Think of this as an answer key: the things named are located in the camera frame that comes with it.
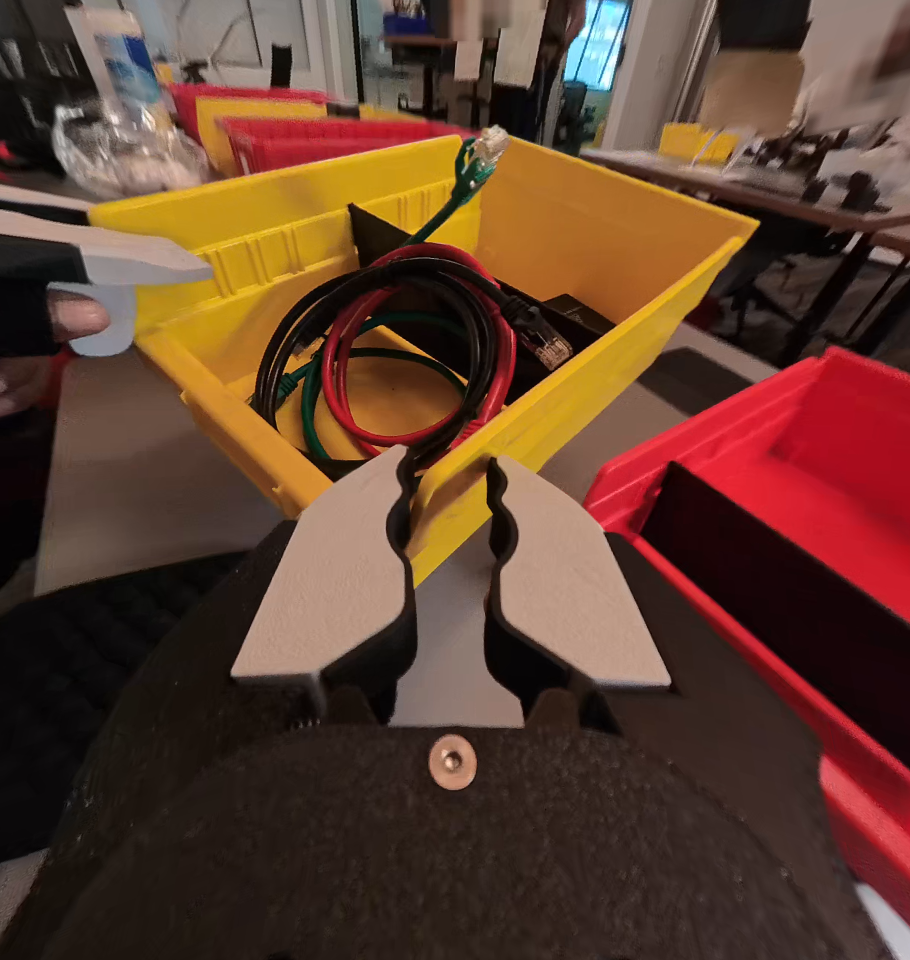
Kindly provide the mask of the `black bin divider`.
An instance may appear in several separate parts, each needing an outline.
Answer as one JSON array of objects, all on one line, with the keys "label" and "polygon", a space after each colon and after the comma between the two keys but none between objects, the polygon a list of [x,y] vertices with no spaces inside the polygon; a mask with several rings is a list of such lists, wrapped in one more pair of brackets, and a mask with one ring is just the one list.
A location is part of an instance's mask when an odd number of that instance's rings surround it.
[{"label": "black bin divider", "polygon": [[390,277],[416,263],[435,268],[454,262],[438,245],[404,245],[403,242],[410,239],[409,234],[359,204],[350,203],[346,209],[359,277]]}]

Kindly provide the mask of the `clear plastic bag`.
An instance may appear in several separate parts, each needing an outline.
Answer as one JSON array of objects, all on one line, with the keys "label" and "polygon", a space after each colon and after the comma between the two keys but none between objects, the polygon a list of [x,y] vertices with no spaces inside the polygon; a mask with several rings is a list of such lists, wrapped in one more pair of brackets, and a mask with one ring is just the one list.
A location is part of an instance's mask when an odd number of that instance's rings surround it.
[{"label": "clear plastic bag", "polygon": [[103,201],[202,186],[211,180],[205,150],[163,102],[100,97],[54,108],[53,154],[70,181]]}]

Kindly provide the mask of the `white blue labelled bottle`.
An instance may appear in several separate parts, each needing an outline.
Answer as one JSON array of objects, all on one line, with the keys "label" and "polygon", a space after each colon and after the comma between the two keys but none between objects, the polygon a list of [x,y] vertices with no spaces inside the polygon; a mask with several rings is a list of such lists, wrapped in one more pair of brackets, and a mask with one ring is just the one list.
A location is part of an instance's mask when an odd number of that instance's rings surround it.
[{"label": "white blue labelled bottle", "polygon": [[144,31],[133,13],[118,2],[71,2],[63,13],[102,100],[132,110],[161,102]]}]

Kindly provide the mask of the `person's left hand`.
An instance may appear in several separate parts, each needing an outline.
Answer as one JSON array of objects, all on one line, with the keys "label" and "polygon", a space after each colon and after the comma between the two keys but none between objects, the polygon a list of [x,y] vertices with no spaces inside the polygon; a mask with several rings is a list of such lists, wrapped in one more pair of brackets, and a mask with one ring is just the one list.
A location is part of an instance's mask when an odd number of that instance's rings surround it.
[{"label": "person's left hand", "polygon": [[41,281],[0,279],[0,419],[45,404],[58,386],[62,344],[110,323],[95,298]]}]

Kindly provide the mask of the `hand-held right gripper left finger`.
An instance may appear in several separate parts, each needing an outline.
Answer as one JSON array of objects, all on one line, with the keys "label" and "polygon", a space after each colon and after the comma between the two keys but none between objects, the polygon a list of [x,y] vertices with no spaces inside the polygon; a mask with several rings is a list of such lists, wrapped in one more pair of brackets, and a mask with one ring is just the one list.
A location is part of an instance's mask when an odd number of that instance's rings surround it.
[{"label": "hand-held right gripper left finger", "polygon": [[231,666],[234,681],[391,686],[413,665],[414,460],[395,445],[302,511]]}]

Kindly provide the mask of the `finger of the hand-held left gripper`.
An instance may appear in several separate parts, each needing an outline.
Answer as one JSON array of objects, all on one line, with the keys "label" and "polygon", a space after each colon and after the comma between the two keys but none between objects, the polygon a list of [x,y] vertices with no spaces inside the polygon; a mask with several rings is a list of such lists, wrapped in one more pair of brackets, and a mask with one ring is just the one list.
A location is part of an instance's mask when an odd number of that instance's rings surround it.
[{"label": "finger of the hand-held left gripper", "polygon": [[168,285],[212,278],[172,240],[89,222],[88,208],[0,204],[0,280],[87,286]]}]

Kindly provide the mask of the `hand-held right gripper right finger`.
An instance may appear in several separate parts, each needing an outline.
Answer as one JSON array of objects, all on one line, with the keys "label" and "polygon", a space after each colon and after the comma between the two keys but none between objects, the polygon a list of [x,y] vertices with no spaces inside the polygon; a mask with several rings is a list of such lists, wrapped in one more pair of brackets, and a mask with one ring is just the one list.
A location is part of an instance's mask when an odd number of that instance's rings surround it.
[{"label": "hand-held right gripper right finger", "polygon": [[602,527],[506,456],[486,470],[488,671],[507,690],[668,690],[672,678]]}]

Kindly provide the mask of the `black ethernet splitter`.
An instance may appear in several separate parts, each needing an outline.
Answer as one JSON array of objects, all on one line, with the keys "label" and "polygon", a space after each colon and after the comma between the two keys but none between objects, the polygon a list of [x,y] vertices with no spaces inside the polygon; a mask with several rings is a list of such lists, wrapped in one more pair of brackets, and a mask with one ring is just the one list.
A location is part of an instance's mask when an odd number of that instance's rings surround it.
[{"label": "black ethernet splitter", "polygon": [[615,323],[571,294],[539,301],[503,282],[504,318],[518,343],[514,381],[535,383],[614,330]]}]

